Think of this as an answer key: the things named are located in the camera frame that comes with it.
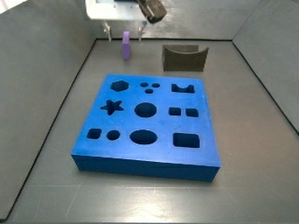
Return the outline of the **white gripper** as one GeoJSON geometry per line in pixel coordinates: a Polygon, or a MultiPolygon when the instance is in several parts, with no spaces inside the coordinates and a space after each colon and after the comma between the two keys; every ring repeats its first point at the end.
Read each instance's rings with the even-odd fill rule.
{"type": "MultiPolygon", "coordinates": [[[[138,41],[142,42],[147,21],[137,2],[86,0],[86,8],[89,17],[94,20],[142,21],[142,26],[138,27],[138,41]]],[[[103,30],[111,42],[113,30],[107,21],[103,22],[103,30]]]]}

